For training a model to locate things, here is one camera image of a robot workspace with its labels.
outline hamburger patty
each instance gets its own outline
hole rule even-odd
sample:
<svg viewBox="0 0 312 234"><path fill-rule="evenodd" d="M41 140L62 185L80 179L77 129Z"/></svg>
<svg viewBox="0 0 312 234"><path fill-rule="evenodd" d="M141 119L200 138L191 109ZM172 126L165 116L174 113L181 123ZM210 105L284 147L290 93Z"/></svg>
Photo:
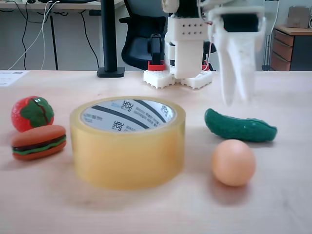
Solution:
<svg viewBox="0 0 312 234"><path fill-rule="evenodd" d="M48 146L52 143L57 143L59 142L60 140L66 140L66 135L62 135L58 138L55 138L53 140L48 140L48 141L45 141L45 142L42 142L42 143L38 143L38 144L33 144L33 145L26 145L26 146L21 146L21 147L12 147L12 149L14 151L26 151L26 150L33 150L33 149L37 149L37 148L41 148L41 147L45 147L45 146Z"/></svg>

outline green tomato leaves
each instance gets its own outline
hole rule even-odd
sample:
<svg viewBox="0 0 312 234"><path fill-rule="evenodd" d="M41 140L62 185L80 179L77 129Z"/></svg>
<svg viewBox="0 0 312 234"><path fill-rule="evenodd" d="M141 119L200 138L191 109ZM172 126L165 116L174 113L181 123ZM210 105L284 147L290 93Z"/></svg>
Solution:
<svg viewBox="0 0 312 234"><path fill-rule="evenodd" d="M29 119L32 127L37 128L47 125L54 116L52 107L41 97L29 100L27 106L20 111L23 118Z"/></svg>

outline red part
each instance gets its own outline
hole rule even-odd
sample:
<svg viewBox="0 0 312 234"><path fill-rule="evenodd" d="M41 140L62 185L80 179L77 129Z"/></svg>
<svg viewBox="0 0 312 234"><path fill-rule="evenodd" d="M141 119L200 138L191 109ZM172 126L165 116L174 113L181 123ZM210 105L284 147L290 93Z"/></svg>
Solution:
<svg viewBox="0 0 312 234"><path fill-rule="evenodd" d="M209 65L207 66L207 62L205 62L204 65L201 65L201 70L203 71L209 71Z"/></svg>
<svg viewBox="0 0 312 234"><path fill-rule="evenodd" d="M20 115L20 111L28 105L29 100L33 98L38 98L38 96L30 96L23 98L22 100L19 100L12 108L11 112L11 121L13 126L21 133L26 132L30 129L33 129L33 127L30 124L30 120L22 117ZM54 121L54 117L51 118L51 121L48 123L48 125L52 125Z"/></svg>
<svg viewBox="0 0 312 234"><path fill-rule="evenodd" d="M152 63L152 61L148 61L148 63L147 63L147 69L149 71L164 71L164 70L166 70L166 65L165 65L164 60L160 61L161 64L159 64L159 65L152 65L151 63Z"/></svg>

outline egg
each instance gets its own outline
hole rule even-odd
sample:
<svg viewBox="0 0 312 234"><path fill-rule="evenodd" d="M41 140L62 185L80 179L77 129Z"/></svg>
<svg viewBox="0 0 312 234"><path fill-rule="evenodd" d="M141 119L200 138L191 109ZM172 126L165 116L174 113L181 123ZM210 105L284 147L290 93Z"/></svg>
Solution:
<svg viewBox="0 0 312 234"><path fill-rule="evenodd" d="M253 177L256 160L247 144L240 140L226 140L215 148L211 167L217 180L238 187Z"/></svg>

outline toy hamburger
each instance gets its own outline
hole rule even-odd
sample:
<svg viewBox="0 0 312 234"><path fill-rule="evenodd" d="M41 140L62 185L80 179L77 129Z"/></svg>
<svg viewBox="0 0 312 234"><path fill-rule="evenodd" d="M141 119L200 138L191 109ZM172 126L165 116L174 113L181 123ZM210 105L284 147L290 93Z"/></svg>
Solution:
<svg viewBox="0 0 312 234"><path fill-rule="evenodd" d="M66 145L66 130L59 125L47 125L16 134L11 142L13 157L33 160L61 151Z"/></svg>

